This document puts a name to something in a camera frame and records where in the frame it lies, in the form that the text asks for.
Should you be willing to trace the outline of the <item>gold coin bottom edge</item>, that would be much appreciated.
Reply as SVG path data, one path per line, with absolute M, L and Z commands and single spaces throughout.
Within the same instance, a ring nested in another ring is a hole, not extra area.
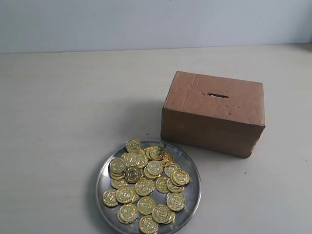
M 139 230 L 144 234 L 155 234 L 158 231 L 158 223 L 151 215 L 143 216 L 139 221 Z

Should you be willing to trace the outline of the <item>gold coin bottom right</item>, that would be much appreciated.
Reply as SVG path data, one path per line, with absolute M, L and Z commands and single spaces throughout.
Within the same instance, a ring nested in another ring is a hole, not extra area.
M 171 210 L 165 204 L 158 204 L 153 208 L 152 218 L 155 222 L 164 224 L 169 221 Z

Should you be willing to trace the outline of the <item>gold coin left lower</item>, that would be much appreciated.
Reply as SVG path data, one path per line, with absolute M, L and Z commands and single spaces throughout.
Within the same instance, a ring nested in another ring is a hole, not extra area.
M 132 187 L 122 186 L 116 192 L 116 199 L 122 204 L 132 203 L 135 197 L 136 193 Z

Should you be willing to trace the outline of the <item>dark gold coin centre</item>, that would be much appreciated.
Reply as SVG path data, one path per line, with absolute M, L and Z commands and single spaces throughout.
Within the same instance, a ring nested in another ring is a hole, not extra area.
M 128 183 L 137 183 L 143 175 L 143 170 L 136 166 L 130 166 L 124 171 L 124 178 Z

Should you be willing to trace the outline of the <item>gold coin left upper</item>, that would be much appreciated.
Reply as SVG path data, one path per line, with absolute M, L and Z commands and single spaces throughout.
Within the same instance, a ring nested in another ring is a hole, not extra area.
M 120 174 L 122 173 L 126 168 L 126 162 L 121 157 L 116 157 L 111 160 L 109 169 L 114 174 Z

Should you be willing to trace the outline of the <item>gold coin stack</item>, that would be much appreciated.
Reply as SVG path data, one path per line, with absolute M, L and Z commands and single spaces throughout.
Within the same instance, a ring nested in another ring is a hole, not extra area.
M 149 151 L 149 156 L 153 160 L 161 161 L 164 159 L 166 153 L 160 146 L 152 146 Z
M 176 170 L 171 174 L 171 181 L 179 186 L 188 184 L 190 180 L 189 173 L 184 170 Z

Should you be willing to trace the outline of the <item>round steel plate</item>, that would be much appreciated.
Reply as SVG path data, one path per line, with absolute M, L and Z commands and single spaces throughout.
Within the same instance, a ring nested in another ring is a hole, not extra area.
M 174 234 L 182 229 L 194 216 L 201 198 L 201 180 L 198 169 L 187 153 L 180 148 L 160 140 L 143 140 L 141 142 L 143 148 L 148 146 L 161 146 L 174 157 L 174 163 L 177 163 L 183 170 L 187 171 L 191 177 L 191 181 L 185 186 L 183 195 L 185 196 L 186 206 L 183 210 L 176 212 L 175 219 L 170 224 L 160 224 L 157 231 L 158 234 Z M 121 205 L 114 208 L 107 207 L 102 201 L 102 195 L 108 189 L 111 189 L 109 164 L 110 161 L 126 152 L 123 146 L 117 151 L 111 153 L 99 170 L 99 174 L 95 181 L 94 201 L 97 205 L 98 213 L 101 215 L 101 221 L 105 224 L 106 230 L 113 234 L 140 234 L 139 220 L 142 214 L 132 224 L 123 224 L 117 218 L 117 212 Z

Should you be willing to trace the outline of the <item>brown cardboard slotted box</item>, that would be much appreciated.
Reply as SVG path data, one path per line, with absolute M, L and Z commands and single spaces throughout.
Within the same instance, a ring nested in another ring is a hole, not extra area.
M 264 129 L 261 82 L 176 72 L 162 108 L 163 140 L 248 158 Z

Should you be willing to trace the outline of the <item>gold coin centre right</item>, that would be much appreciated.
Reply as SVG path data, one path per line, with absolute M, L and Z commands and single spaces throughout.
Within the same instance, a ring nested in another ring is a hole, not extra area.
M 157 176 L 163 173 L 163 164 L 160 161 L 150 161 L 146 166 L 146 171 L 153 176 Z

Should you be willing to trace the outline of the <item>gold coin upper middle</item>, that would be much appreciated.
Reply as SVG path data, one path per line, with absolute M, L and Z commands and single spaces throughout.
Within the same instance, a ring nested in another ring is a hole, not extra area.
M 127 167 L 136 166 L 138 168 L 144 168 L 148 164 L 147 157 L 142 154 L 126 153 L 123 159 Z

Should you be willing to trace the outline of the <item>gold coin centre lower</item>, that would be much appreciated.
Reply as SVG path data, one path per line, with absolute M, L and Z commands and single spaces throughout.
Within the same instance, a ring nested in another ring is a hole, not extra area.
M 135 191 L 139 196 L 147 196 L 155 189 L 154 182 L 142 178 L 135 184 Z

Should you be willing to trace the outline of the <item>gold coin bottom left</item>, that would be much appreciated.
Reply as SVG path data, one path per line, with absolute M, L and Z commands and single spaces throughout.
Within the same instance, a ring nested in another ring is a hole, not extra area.
M 117 217 L 121 223 L 129 224 L 134 222 L 138 217 L 138 209 L 134 204 L 124 204 L 117 212 Z

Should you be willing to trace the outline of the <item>gold coin right upper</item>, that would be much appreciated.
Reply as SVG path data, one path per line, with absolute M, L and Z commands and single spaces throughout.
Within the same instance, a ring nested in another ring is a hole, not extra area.
M 181 167 L 178 164 L 172 163 L 171 165 L 164 167 L 164 173 L 167 177 L 170 177 L 173 172 L 180 169 Z

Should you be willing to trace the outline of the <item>gold coin plate top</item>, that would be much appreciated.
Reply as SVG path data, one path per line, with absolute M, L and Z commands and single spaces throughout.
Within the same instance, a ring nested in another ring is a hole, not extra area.
M 125 148 L 129 153 L 138 153 L 141 150 L 141 142 L 137 139 L 131 139 L 127 141 Z

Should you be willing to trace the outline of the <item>gold coin bottom centre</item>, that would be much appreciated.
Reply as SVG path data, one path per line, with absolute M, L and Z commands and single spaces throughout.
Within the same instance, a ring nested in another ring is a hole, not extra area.
M 150 196 L 144 196 L 137 202 L 137 209 L 142 215 L 150 215 L 155 206 L 156 202 Z

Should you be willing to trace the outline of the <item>gold coin middle right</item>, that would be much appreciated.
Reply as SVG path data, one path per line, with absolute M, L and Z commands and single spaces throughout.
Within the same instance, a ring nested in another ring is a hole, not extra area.
M 166 194 L 169 192 L 167 188 L 168 179 L 169 178 L 166 176 L 161 176 L 156 180 L 156 189 L 162 194 Z

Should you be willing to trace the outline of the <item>gold coin right lower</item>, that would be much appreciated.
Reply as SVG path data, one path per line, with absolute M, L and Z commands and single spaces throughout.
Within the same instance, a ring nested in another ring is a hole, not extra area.
M 183 193 L 168 193 L 166 204 L 174 212 L 181 211 L 186 205 L 185 196 Z

